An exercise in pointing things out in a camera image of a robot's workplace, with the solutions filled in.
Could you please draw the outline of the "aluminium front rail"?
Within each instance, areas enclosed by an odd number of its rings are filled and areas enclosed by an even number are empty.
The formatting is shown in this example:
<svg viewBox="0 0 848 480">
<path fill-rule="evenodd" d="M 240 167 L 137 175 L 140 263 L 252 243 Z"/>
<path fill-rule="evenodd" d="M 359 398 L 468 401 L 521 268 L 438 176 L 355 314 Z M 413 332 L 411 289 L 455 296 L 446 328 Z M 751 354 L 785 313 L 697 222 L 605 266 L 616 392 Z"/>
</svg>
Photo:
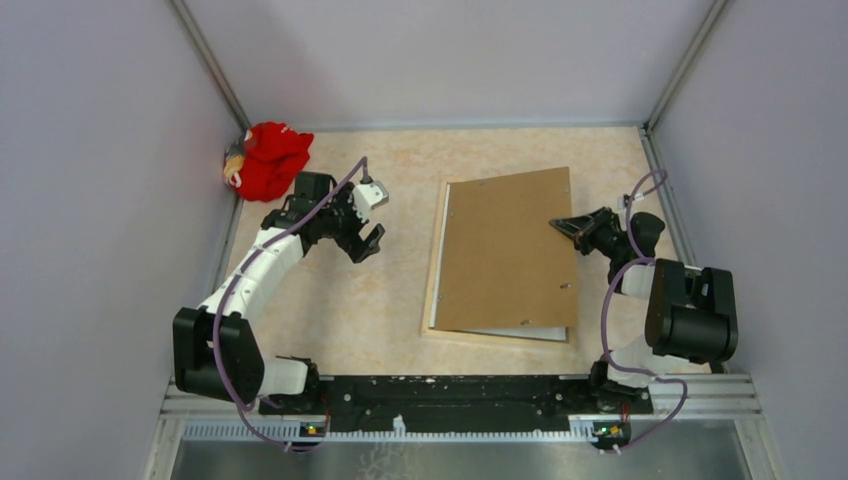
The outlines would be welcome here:
<svg viewBox="0 0 848 480">
<path fill-rule="evenodd" d="M 719 421 L 757 419 L 762 415 L 752 380 L 744 374 L 682 374 L 647 388 L 653 411 L 621 415 L 582 414 L 571 417 L 566 431 L 524 433 L 411 433 L 401 418 L 387 432 L 332 433 L 329 420 L 317 416 L 263 416 L 256 409 L 239 415 L 232 403 L 179 391 L 170 384 L 160 410 L 163 420 L 182 422 L 188 439 L 257 440 L 301 444 L 331 442 L 596 442 L 615 426 L 632 427 L 639 421 Z"/>
</svg>

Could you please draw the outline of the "printed photo with white border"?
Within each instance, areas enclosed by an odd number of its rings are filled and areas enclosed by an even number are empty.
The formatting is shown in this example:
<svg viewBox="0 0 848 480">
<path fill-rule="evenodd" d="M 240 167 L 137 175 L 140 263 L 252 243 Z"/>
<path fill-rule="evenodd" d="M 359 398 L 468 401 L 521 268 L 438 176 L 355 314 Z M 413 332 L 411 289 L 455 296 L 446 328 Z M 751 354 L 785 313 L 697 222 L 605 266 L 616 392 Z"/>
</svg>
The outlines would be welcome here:
<svg viewBox="0 0 848 480">
<path fill-rule="evenodd" d="M 440 188 L 441 199 L 436 210 L 437 216 L 428 268 L 427 299 L 422 316 L 421 335 L 439 338 L 449 335 L 451 340 L 467 342 L 484 342 L 484 337 L 491 337 L 492 343 L 503 343 L 509 346 L 521 346 L 528 342 L 567 344 L 567 327 L 465 328 L 459 330 L 444 330 L 436 327 L 438 307 L 441 301 L 439 287 L 444 258 L 446 225 L 450 216 L 450 190 L 451 182 L 445 181 Z"/>
</svg>

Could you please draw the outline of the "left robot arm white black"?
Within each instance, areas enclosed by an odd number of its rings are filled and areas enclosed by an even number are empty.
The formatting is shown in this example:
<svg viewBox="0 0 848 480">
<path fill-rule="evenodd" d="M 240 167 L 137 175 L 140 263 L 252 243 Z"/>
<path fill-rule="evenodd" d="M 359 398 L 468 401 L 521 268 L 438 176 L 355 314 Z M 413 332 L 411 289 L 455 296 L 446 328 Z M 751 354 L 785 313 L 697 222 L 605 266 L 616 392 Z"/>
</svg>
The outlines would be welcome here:
<svg viewBox="0 0 848 480">
<path fill-rule="evenodd" d="M 357 264 L 380 250 L 381 224 L 363 236 L 371 214 L 389 201 L 381 182 L 364 177 L 336 181 L 329 174 L 301 172 L 281 207 L 263 219 L 253 244 L 222 285 L 172 323 L 174 382 L 178 390 L 250 404 L 282 395 L 297 413 L 319 404 L 320 386 L 307 361 L 261 351 L 253 325 L 277 287 L 322 240 L 331 240 Z"/>
</svg>

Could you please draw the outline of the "brown cardboard backing board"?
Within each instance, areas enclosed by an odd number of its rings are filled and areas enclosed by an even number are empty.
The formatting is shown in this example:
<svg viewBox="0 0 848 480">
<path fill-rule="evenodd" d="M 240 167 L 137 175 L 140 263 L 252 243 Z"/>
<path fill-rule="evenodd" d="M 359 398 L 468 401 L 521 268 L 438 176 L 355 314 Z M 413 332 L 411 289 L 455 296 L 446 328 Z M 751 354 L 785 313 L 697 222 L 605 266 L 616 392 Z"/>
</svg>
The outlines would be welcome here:
<svg viewBox="0 0 848 480">
<path fill-rule="evenodd" d="M 452 181 L 440 228 L 434 326 L 443 331 L 578 325 L 570 170 Z"/>
</svg>

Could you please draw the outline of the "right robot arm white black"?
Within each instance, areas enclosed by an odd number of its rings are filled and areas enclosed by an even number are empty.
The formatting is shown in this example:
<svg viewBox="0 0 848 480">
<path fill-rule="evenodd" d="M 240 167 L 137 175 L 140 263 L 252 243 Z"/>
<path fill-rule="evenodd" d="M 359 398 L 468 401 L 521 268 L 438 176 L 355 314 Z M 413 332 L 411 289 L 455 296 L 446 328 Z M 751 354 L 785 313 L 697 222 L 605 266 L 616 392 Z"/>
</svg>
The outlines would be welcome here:
<svg viewBox="0 0 848 480">
<path fill-rule="evenodd" d="M 665 229 L 659 217 L 637 212 L 623 218 L 602 207 L 549 224 L 580 254 L 599 252 L 608 259 L 604 312 L 615 295 L 648 303 L 642 334 L 623 348 L 610 347 L 609 323 L 602 323 L 602 354 L 586 385 L 594 409 L 612 412 L 623 402 L 643 399 L 654 378 L 684 363 L 725 362 L 735 354 L 739 329 L 732 273 L 656 257 Z"/>
</svg>

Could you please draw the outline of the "white wooden picture frame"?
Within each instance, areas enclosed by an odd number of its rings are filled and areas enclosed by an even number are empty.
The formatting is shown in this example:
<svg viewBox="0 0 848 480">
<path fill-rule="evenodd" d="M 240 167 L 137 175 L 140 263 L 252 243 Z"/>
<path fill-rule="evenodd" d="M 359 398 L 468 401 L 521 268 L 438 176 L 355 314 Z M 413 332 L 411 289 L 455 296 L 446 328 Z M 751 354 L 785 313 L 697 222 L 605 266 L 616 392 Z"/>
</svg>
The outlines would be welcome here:
<svg viewBox="0 0 848 480">
<path fill-rule="evenodd" d="M 562 339 L 554 337 L 554 334 L 559 332 L 558 327 L 542 328 L 540 336 L 517 335 L 516 329 L 508 330 L 506 333 L 491 333 L 489 330 L 484 332 L 472 332 L 445 331 L 435 328 L 439 302 L 437 293 L 441 274 L 444 227 L 448 218 L 450 189 L 453 182 L 455 182 L 454 178 L 443 180 L 438 190 L 436 214 L 433 224 L 433 236 L 431 240 L 429 265 L 427 270 L 425 300 L 419 326 L 420 337 L 422 339 L 434 341 L 475 345 L 496 345 L 499 347 L 509 348 L 535 347 L 549 350 L 558 347 L 570 347 L 568 342 L 568 329 L 566 327 L 562 328 Z"/>
</svg>

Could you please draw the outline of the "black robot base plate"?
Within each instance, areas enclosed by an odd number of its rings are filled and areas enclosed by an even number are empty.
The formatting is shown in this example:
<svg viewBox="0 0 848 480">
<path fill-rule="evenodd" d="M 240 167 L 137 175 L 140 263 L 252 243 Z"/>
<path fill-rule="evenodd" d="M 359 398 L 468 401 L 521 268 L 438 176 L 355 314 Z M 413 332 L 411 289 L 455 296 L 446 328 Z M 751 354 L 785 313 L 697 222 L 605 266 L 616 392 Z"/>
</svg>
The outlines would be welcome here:
<svg viewBox="0 0 848 480">
<path fill-rule="evenodd" d="M 586 375 L 322 376 L 300 395 L 273 394 L 263 416 L 317 416 L 332 433 L 387 432 L 401 418 L 411 433 L 566 431 L 571 417 L 653 411 L 650 394 L 602 397 Z"/>
</svg>

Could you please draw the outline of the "red crumpled cloth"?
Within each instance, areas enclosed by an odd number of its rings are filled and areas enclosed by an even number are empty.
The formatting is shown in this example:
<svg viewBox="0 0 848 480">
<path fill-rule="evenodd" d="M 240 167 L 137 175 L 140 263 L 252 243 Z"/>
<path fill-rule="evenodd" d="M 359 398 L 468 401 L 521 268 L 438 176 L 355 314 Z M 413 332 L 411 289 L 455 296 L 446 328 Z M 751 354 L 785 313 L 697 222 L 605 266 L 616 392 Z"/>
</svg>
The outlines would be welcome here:
<svg viewBox="0 0 848 480">
<path fill-rule="evenodd" d="M 310 160 L 314 139 L 283 122 L 255 124 L 226 149 L 222 179 L 244 201 L 280 199 Z"/>
</svg>

